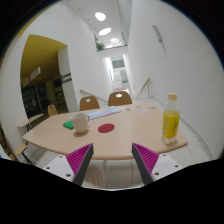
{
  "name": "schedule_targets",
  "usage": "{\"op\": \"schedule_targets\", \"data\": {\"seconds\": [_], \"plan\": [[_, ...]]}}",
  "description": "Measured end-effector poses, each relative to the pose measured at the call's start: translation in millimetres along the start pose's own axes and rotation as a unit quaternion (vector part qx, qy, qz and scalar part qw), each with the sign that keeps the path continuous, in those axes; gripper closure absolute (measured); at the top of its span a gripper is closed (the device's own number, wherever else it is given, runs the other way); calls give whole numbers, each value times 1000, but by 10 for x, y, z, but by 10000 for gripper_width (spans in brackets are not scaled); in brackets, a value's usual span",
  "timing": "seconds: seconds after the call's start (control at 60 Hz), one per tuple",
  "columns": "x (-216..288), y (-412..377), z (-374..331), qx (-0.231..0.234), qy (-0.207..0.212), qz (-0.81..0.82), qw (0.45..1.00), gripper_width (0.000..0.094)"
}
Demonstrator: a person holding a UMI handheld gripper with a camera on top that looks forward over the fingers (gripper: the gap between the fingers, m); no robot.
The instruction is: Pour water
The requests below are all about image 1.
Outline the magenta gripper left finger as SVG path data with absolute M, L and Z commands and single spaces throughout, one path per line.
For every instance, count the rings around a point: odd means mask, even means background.
M 93 154 L 93 144 L 87 144 L 66 156 L 58 155 L 44 170 L 81 186 Z

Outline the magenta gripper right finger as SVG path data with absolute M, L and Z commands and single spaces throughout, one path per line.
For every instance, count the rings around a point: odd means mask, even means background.
M 154 151 L 139 145 L 132 144 L 132 154 L 137 163 L 144 185 L 166 177 L 182 169 L 182 166 L 168 154 L 157 154 Z

